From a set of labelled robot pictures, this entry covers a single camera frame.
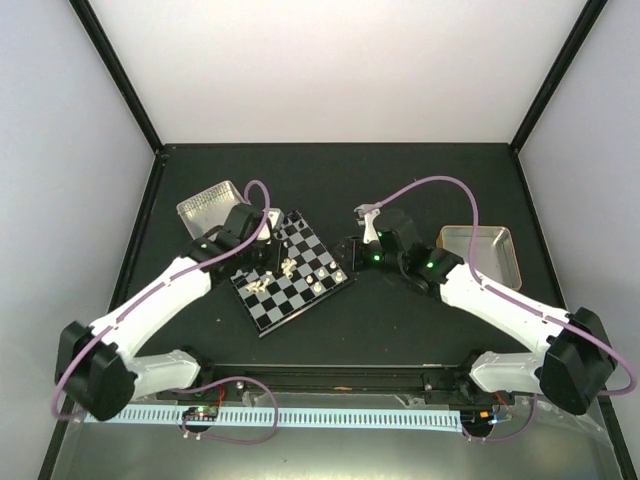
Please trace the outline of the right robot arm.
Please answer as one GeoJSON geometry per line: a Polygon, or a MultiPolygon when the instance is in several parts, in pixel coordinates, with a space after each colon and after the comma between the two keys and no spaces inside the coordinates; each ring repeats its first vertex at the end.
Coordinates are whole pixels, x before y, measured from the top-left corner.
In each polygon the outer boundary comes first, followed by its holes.
{"type": "Polygon", "coordinates": [[[551,307],[474,273],[459,255],[426,245],[401,210],[362,204],[354,213],[363,233],[340,245],[352,270],[397,274],[413,291],[465,311],[526,347],[524,353],[472,355],[454,379],[461,400],[476,403],[497,391],[541,394],[570,414],[587,412],[618,365],[596,313],[551,307]]]}

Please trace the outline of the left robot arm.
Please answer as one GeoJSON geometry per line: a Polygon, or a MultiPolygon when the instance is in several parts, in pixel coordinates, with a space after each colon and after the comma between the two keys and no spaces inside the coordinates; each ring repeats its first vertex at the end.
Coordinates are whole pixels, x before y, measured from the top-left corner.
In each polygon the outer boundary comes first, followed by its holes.
{"type": "Polygon", "coordinates": [[[193,399],[214,388],[213,372],[189,349],[147,357],[139,351],[175,315],[239,270],[263,267],[277,251],[283,214],[237,203],[220,225],[194,238],[160,276],[137,295],[84,326],[60,334],[54,395],[67,395],[95,419],[115,417],[131,401],[165,390],[193,399]]]}

